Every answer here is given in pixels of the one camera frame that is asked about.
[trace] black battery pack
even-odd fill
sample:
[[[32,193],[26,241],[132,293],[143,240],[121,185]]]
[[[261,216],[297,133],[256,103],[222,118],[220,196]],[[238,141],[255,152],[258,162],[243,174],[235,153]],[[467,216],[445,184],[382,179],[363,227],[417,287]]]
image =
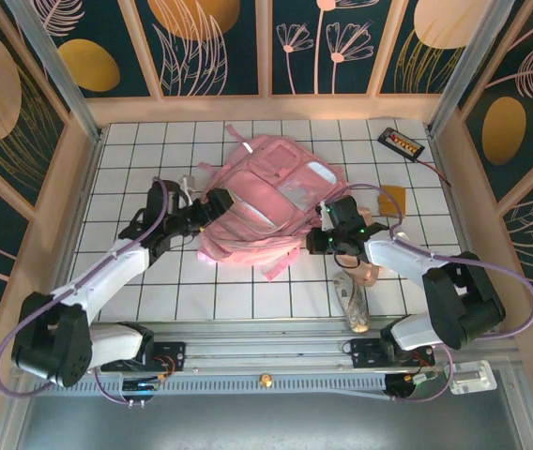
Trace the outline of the black battery pack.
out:
[[[425,147],[418,142],[404,136],[394,128],[388,127],[377,139],[387,148],[390,148],[398,155],[415,162],[423,152]]]

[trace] pink backpack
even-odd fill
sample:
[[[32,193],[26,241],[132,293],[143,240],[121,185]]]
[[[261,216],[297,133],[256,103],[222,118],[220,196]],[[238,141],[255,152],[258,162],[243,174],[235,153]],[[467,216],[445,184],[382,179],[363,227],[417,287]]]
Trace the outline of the pink backpack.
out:
[[[232,126],[236,148],[213,174],[203,197],[212,188],[226,188],[235,202],[223,216],[200,233],[198,258],[208,262],[265,266],[270,281],[299,254],[304,236],[320,226],[315,207],[348,186],[336,170],[296,142],[259,136],[244,140]]]

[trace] screw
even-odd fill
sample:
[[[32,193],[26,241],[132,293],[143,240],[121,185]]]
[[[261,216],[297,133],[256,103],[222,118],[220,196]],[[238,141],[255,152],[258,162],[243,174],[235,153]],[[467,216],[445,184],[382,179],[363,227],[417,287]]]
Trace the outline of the screw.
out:
[[[259,383],[262,387],[271,387],[273,385],[273,377],[265,373],[261,375]]]

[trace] purple cable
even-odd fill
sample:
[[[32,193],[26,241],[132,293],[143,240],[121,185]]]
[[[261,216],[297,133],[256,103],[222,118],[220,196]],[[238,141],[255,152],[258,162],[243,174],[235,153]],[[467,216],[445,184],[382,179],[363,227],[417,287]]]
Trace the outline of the purple cable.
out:
[[[12,331],[8,333],[6,337],[4,337],[4,340],[0,343],[0,360],[2,359],[2,354],[6,351],[6,348],[8,347],[8,344],[12,339],[16,337],[29,323],[34,321],[37,317],[39,317],[44,312],[47,312],[51,308],[58,305],[62,300],[67,298],[72,293],[76,293],[78,290],[80,290],[83,285],[89,281],[92,277],[94,277],[99,271],[101,271],[108,263],[118,258],[120,255],[122,255],[125,251],[129,250],[131,247],[135,246],[136,244],[139,244],[144,239],[147,238],[156,228],[160,225],[162,220],[164,219],[164,216],[166,215],[166,210],[168,208],[168,191],[166,190],[166,186],[164,185],[164,182],[159,179],[158,177],[154,177],[153,181],[157,181],[160,184],[160,188],[162,189],[162,209],[160,211],[160,214],[156,221],[152,224],[150,228],[148,228],[141,236],[139,236],[134,241],[129,242],[122,248],[120,248],[117,252],[115,252],[113,255],[107,257],[105,260],[100,262],[93,270],[91,270],[85,277],[83,277],[78,283],[74,285],[73,288],[68,289],[65,292],[62,292],[60,295],[57,295],[50,303],[44,305],[43,307],[39,308],[38,310],[32,312],[27,317],[25,317],[20,323],[18,323]],[[36,396],[40,392],[46,390],[48,387],[52,385],[51,382],[46,382],[41,387],[38,387],[37,389],[34,389],[30,392],[16,392],[8,389],[6,385],[2,382],[2,379],[0,378],[0,392],[8,397],[12,398],[30,398],[32,396]]]
[[[398,202],[396,202],[396,199],[394,199],[393,196],[389,192],[387,192],[386,190],[382,189],[379,186],[370,185],[370,184],[367,184],[367,183],[356,183],[354,185],[350,185],[348,187],[345,187],[344,189],[340,189],[339,191],[334,193],[329,199],[331,200],[333,198],[336,198],[337,196],[339,196],[340,194],[344,193],[348,189],[356,189],[356,188],[367,188],[367,189],[378,190],[379,192],[381,192],[384,195],[386,195],[391,200],[391,202],[394,204],[394,206],[396,207],[396,210],[398,211],[398,223],[395,223],[394,225],[392,225],[389,228],[389,236],[399,246],[404,247],[404,248],[408,248],[408,249],[414,251],[415,253],[418,253],[421,256],[426,256],[426,257],[432,258],[434,260],[444,261],[446,263],[475,265],[477,267],[483,267],[484,269],[491,269],[491,270],[495,270],[497,272],[501,272],[503,274],[506,274],[506,275],[508,275],[510,277],[513,277],[513,278],[517,279],[522,284],[524,284],[525,287],[529,290],[529,292],[531,293],[531,295],[533,297],[533,284],[531,284],[531,282],[527,278],[523,277],[520,274],[517,274],[516,272],[514,272],[514,271],[512,271],[510,269],[507,269],[506,267],[502,267],[501,265],[494,264],[494,263],[491,263],[491,262],[468,260],[468,259],[465,259],[465,258],[456,258],[454,256],[437,255],[437,254],[433,253],[432,251],[429,252],[429,251],[423,250],[423,249],[421,249],[419,247],[412,246],[411,244],[407,243],[406,241],[403,241],[402,239],[400,239],[396,235],[396,230],[398,229],[398,227],[400,227],[402,225],[402,222],[403,222],[402,209],[400,208],[400,205],[398,204]],[[532,308],[531,314],[529,315],[527,320],[525,322],[523,322],[521,325],[517,326],[516,328],[514,328],[514,329],[512,329],[510,331],[506,331],[506,332],[490,333],[488,335],[483,335],[483,336],[478,337],[478,339],[479,340],[492,340],[492,339],[510,338],[510,337],[512,337],[514,335],[517,335],[517,334],[521,333],[525,329],[527,329],[527,327],[529,327],[532,323],[533,323],[533,308]]]
[[[117,398],[117,397],[113,397],[110,394],[108,394],[108,391],[106,391],[106,389],[104,389],[104,386],[101,385],[101,382],[99,382],[98,372],[99,372],[98,368],[94,367],[94,378],[96,379],[96,384],[98,385],[98,389],[101,392],[101,394],[105,396],[107,399],[109,399],[110,401],[112,401],[112,403],[117,403],[119,405],[129,405],[129,402],[126,401],[124,398]]]

